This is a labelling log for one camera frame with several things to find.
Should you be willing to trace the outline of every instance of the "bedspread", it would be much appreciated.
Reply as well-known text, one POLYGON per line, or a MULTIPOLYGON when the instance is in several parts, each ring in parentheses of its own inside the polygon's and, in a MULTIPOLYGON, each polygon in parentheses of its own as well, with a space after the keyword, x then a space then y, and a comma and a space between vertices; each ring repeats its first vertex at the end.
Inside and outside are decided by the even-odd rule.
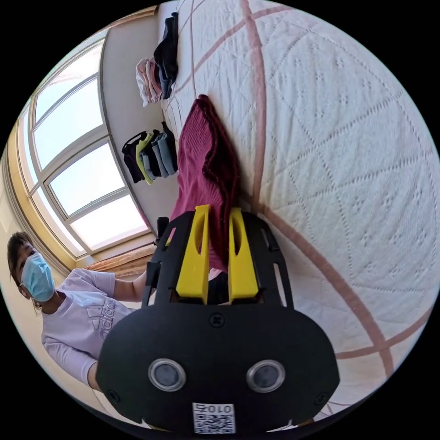
POLYGON ((165 119, 199 94, 242 167, 243 206, 271 225, 297 310, 330 338, 341 383, 319 417, 400 365, 440 286, 440 164, 415 104, 354 39, 259 0, 184 0, 165 119))

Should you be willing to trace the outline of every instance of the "sticker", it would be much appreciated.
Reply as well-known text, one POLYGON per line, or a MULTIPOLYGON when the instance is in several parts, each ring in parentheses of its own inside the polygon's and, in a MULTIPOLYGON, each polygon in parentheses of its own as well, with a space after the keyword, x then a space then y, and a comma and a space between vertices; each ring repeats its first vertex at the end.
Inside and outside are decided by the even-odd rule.
POLYGON ((196 434, 235 434, 234 405, 193 403, 194 432, 196 434))

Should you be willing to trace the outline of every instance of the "gray folded shirt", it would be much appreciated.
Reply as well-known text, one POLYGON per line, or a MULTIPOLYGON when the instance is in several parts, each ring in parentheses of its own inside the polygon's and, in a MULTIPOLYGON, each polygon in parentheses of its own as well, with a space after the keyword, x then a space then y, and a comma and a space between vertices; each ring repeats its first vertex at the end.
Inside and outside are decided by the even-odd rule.
POLYGON ((162 161, 162 156, 160 154, 158 140, 161 139, 161 135, 159 135, 152 143, 151 147, 153 148, 154 154, 156 155, 157 163, 159 165, 160 175, 162 177, 168 177, 168 171, 165 168, 164 162, 162 161))
POLYGON ((160 156, 162 157, 162 163, 164 164, 165 169, 168 174, 172 176, 176 170, 173 167, 173 161, 170 155, 170 147, 167 143, 167 135, 164 133, 163 136, 157 138, 157 145, 160 150, 160 156))
POLYGON ((145 174, 151 180, 154 180, 156 178, 156 176, 153 174, 153 172, 150 169, 150 159, 148 158, 148 155, 147 155, 147 153, 145 151, 141 151, 141 158, 142 158, 145 174))

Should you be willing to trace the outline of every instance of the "face mask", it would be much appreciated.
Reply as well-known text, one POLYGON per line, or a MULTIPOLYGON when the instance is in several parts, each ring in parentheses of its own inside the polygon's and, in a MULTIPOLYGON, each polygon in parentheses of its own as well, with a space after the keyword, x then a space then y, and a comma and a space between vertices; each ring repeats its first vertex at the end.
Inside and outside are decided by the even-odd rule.
POLYGON ((22 285, 36 301, 48 301, 55 293, 52 271, 40 253, 27 258, 22 272, 22 285))

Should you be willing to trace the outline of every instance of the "window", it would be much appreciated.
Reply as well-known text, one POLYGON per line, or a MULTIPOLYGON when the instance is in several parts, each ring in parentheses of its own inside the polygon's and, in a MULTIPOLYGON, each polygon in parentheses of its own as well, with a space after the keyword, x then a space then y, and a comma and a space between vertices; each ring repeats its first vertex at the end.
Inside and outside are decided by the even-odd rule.
POLYGON ((99 99, 103 40, 58 69, 18 120, 28 197, 74 257, 144 234, 110 143, 99 99))

